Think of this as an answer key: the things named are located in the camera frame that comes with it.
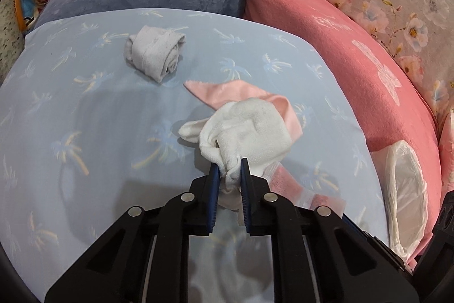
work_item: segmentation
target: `pink cloth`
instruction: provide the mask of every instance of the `pink cloth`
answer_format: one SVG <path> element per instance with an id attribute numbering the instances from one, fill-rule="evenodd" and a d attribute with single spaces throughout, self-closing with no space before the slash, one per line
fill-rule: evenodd
<path id="1" fill-rule="evenodd" d="M 289 100 L 282 95 L 268 93 L 242 80 L 233 80 L 223 84 L 186 81 L 184 85 L 195 97 L 215 110 L 227 102 L 239 102 L 248 98 L 260 98 L 273 103 L 284 120 L 292 142 L 296 142 L 303 134 L 297 114 Z"/>
<path id="2" fill-rule="evenodd" d="M 441 204 L 447 192 L 454 190 L 454 107 L 444 121 L 440 138 Z"/>
<path id="3" fill-rule="evenodd" d="M 441 169 L 432 113 L 405 73 L 363 28 L 325 0 L 246 0 L 244 17 L 314 46 L 353 108 L 369 151 L 402 139 L 415 150 L 428 193 L 428 222 L 414 255 L 420 253 L 439 214 Z"/>

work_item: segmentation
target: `mattress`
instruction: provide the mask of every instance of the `mattress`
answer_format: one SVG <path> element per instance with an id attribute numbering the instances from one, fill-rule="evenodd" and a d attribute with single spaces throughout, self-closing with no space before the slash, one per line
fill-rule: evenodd
<path id="1" fill-rule="evenodd" d="M 143 25 L 186 35 L 161 85 L 126 63 Z M 387 243 L 365 137 L 317 51 L 286 32 L 212 13 L 130 9 L 47 22 L 0 88 L 0 242 L 44 301 L 49 287 L 129 207 L 164 205 L 209 165 L 178 129 L 213 110 L 182 85 L 243 79 L 286 96 L 303 136 L 282 164 L 298 183 L 346 200 L 346 214 Z M 190 302 L 273 301 L 268 237 L 248 237 L 219 209 L 210 237 L 192 237 Z"/>

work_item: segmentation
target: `pink blanket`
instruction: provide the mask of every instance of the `pink blanket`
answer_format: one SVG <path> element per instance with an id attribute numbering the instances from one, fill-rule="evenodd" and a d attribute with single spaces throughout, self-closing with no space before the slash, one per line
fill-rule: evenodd
<path id="1" fill-rule="evenodd" d="M 415 150 L 428 192 L 428 222 L 415 255 L 420 253 L 440 210 L 440 157 L 432 113 L 405 73 L 365 30 L 325 0 L 246 0 L 244 18 L 314 46 L 352 106 L 369 151 L 402 139 Z"/>

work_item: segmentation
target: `metal screw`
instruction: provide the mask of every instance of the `metal screw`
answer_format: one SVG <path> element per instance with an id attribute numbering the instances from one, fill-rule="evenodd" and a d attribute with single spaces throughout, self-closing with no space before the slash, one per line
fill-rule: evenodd
<path id="1" fill-rule="evenodd" d="M 137 217 L 142 213 L 142 209 L 140 207 L 131 207 L 128 210 L 128 215 L 131 217 Z"/>
<path id="2" fill-rule="evenodd" d="M 276 200 L 278 200 L 278 196 L 274 193 L 266 193 L 263 196 L 263 199 L 265 199 L 267 202 L 275 202 Z"/>
<path id="3" fill-rule="evenodd" d="M 184 194 L 181 194 L 181 200 L 183 202 L 191 202 L 193 201 L 194 199 L 196 198 L 196 196 L 192 193 L 184 193 Z"/>
<path id="4" fill-rule="evenodd" d="M 326 207 L 326 206 L 318 207 L 318 208 L 317 208 L 317 213 L 318 213 L 320 216 L 328 217 L 329 215 L 331 215 L 331 208 Z"/>

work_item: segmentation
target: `palm tree print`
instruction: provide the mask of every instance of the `palm tree print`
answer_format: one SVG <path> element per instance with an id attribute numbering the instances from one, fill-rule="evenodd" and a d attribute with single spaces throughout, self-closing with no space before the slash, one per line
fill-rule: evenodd
<path id="1" fill-rule="evenodd" d="M 353 159 L 356 160 L 356 167 L 353 171 L 353 175 L 355 175 L 356 177 L 358 176 L 358 172 L 363 168 L 363 166 L 367 167 L 366 159 L 356 145 L 353 147 Z"/>
<path id="2" fill-rule="evenodd" d="M 366 214 L 366 206 L 363 206 L 361 212 L 355 219 L 353 220 L 355 224 L 361 229 L 361 230 L 367 230 L 369 228 L 369 225 L 367 224 L 367 221 L 365 221 L 364 216 Z"/>
<path id="3" fill-rule="evenodd" d="M 97 23 L 92 23 L 91 25 L 87 25 L 86 23 L 82 24 L 82 28 L 80 29 L 79 35 L 85 34 L 86 32 L 96 30 L 98 28 Z"/>
<path id="4" fill-rule="evenodd" d="M 184 30 L 184 29 L 189 29 L 189 26 L 181 26 L 180 28 L 169 28 L 169 30 L 172 30 L 172 31 L 180 31 L 180 30 Z"/>
<path id="5" fill-rule="evenodd" d="M 307 173 L 301 177 L 301 180 L 305 183 L 308 181 L 310 182 L 310 187 L 312 188 L 313 191 L 316 193 L 323 189 L 323 185 L 329 186 L 332 190 L 334 190 L 336 193 L 339 193 L 339 187 L 331 182 L 329 179 L 329 174 L 323 172 L 321 170 L 321 161 L 317 162 L 315 164 L 315 167 L 312 171 L 312 173 Z"/>
<path id="6" fill-rule="evenodd" d="M 60 34 L 62 31 L 65 31 L 67 28 L 61 29 L 60 31 L 57 31 L 55 34 L 49 35 L 47 37 L 46 43 L 44 45 L 49 44 L 52 40 L 54 40 L 58 34 Z"/>
<path id="7" fill-rule="evenodd" d="M 67 163 L 68 158 L 70 158 L 81 173 L 88 176 L 89 171 L 87 166 L 79 155 L 82 153 L 82 149 L 74 144 L 75 138 L 80 134 L 80 131 L 67 133 L 61 140 L 53 142 L 51 144 L 51 149 L 56 159 L 61 160 L 63 163 Z"/>
<path id="8" fill-rule="evenodd" d="M 225 81 L 241 80 L 241 75 L 251 77 L 251 74 L 243 67 L 238 66 L 233 59 L 224 58 L 224 61 L 219 62 L 221 72 L 228 72 L 228 76 Z"/>
<path id="9" fill-rule="evenodd" d="M 29 109 L 27 114 L 31 114 L 31 113 L 38 111 L 44 103 L 46 103 L 52 99 L 52 96 L 50 93 L 42 93 L 41 97 L 38 97 L 36 92 L 33 92 L 32 98 L 33 98 L 33 102 L 31 103 L 31 108 Z"/>
<path id="10" fill-rule="evenodd" d="M 113 39 L 118 39 L 118 38 L 121 38 L 121 37 L 127 37 L 128 35 L 129 34 L 109 34 L 108 32 L 106 32 L 106 34 L 103 34 L 103 35 L 101 35 L 98 38 L 98 41 L 93 46 L 93 48 L 102 48 L 106 44 L 112 43 Z"/>
<path id="11" fill-rule="evenodd" d="M 35 66 L 33 64 L 33 60 L 30 61 L 27 68 L 24 70 L 24 73 L 19 76 L 19 79 L 22 78 L 29 78 L 35 72 Z"/>
<path id="12" fill-rule="evenodd" d="M 82 86 L 86 86 L 87 88 L 83 91 L 84 93 L 86 93 L 98 89 L 104 81 L 113 78 L 113 76 L 113 72 L 95 72 L 91 75 L 90 78 L 83 78 L 78 76 L 74 79 L 74 81 Z"/>
<path id="13" fill-rule="evenodd" d="M 28 52 L 28 50 L 29 50 L 33 45 L 35 45 L 35 44 L 36 44 L 36 43 L 27 44 L 27 45 L 24 47 L 24 50 L 22 51 L 22 53 Z"/>
<path id="14" fill-rule="evenodd" d="M 6 86 L 6 84 L 8 84 L 8 83 L 11 81 L 11 79 L 12 79 L 13 77 L 14 77 L 14 72 L 10 72 L 10 73 L 6 76 L 6 78 L 4 79 L 2 85 L 3 85 L 3 86 Z"/>
<path id="15" fill-rule="evenodd" d="M 5 190 L 14 189 L 17 185 L 16 171 L 6 165 L 6 158 L 3 155 L 3 180 L 5 181 Z"/>
<path id="16" fill-rule="evenodd" d="M 57 234 L 45 230 L 41 224 L 35 225 L 35 220 L 33 219 L 33 212 L 30 212 L 28 218 L 28 230 L 29 237 L 28 241 L 31 246 L 34 246 L 39 252 L 42 252 L 42 248 L 46 245 L 46 242 L 52 242 L 58 245 L 58 236 Z"/>
<path id="17" fill-rule="evenodd" d="M 9 242 L 9 258 L 14 259 L 17 253 L 20 253 L 20 244 L 16 236 L 11 232 L 11 225 L 8 221 L 5 221 L 5 234 Z"/>
<path id="18" fill-rule="evenodd" d="M 12 124 L 13 119 L 14 119 L 14 107 L 10 107 L 6 116 L 3 118 L 3 120 L 0 121 L 0 127 L 5 125 L 7 122 Z"/>
<path id="19" fill-rule="evenodd" d="M 291 64 L 287 62 L 281 62 L 278 59 L 271 59 L 268 55 L 268 53 L 265 53 L 265 55 L 262 57 L 262 60 L 264 61 L 263 68 L 265 71 L 268 72 L 273 72 L 273 73 L 280 73 L 282 72 L 282 67 L 288 67 L 291 68 Z"/>
<path id="20" fill-rule="evenodd" d="M 308 65 L 308 64 L 306 63 L 306 66 L 307 66 L 308 69 L 310 69 L 310 70 L 314 73 L 314 75 L 315 75 L 318 79 L 322 79 L 322 77 L 323 77 L 323 71 L 321 71 L 321 68 L 322 68 L 321 65 L 312 65 L 312 66 L 310 66 L 310 65 Z"/>
<path id="21" fill-rule="evenodd" d="M 348 119 L 347 115 L 344 113 L 343 110 L 341 110 L 339 108 L 339 106 L 334 107 L 331 104 L 331 102 L 329 101 L 328 97 L 325 97 L 325 101 L 328 104 L 328 106 L 330 107 L 331 112 L 334 113 L 334 115 L 332 116 L 333 120 L 339 121 L 339 120 L 347 120 Z"/>
<path id="22" fill-rule="evenodd" d="M 66 61 L 71 57 L 71 58 L 76 58 L 76 52 L 71 52 L 72 47 L 68 47 L 61 55 L 58 57 L 58 62 L 54 66 L 54 68 L 51 71 L 55 71 L 55 69 L 62 65 L 63 63 L 66 63 Z"/>
<path id="23" fill-rule="evenodd" d="M 153 126 L 151 136 L 147 139 L 147 143 L 153 143 L 153 152 L 133 163 L 131 167 L 137 170 L 148 165 L 155 158 L 159 162 L 167 162 L 172 153 L 184 162 L 184 147 L 177 140 L 178 137 L 172 132 L 171 122 L 165 120 L 161 125 Z"/>
<path id="24" fill-rule="evenodd" d="M 294 104 L 293 108 L 297 117 L 300 120 L 301 128 L 304 129 L 308 124 L 310 124 L 312 117 L 315 116 L 314 110 L 312 107 L 306 107 L 304 104 Z"/>
<path id="25" fill-rule="evenodd" d="M 89 227 L 89 238 L 92 243 L 94 243 L 99 238 L 99 235 L 93 226 Z"/>
<path id="26" fill-rule="evenodd" d="M 285 39 L 283 35 L 270 34 L 270 37 L 272 37 L 273 39 L 275 39 L 277 41 L 280 41 L 281 43 L 286 43 L 286 44 L 291 45 L 292 47 L 296 48 L 292 43 L 290 43 L 287 39 Z"/>
<path id="27" fill-rule="evenodd" d="M 139 11 L 139 15 L 143 16 L 158 16 L 158 17 L 164 17 L 162 14 L 160 14 L 158 11 L 155 11 L 153 9 L 148 9 L 147 11 Z"/>
<path id="28" fill-rule="evenodd" d="M 204 16 L 213 18 L 213 15 L 211 13 L 199 12 L 199 13 L 190 13 L 190 14 L 188 14 L 188 17 L 204 17 Z"/>
<path id="29" fill-rule="evenodd" d="M 216 34 L 218 34 L 221 37 L 222 44 L 244 43 L 243 39 L 240 39 L 239 37 L 235 37 L 232 34 L 226 35 L 217 29 L 213 29 L 213 30 Z"/>

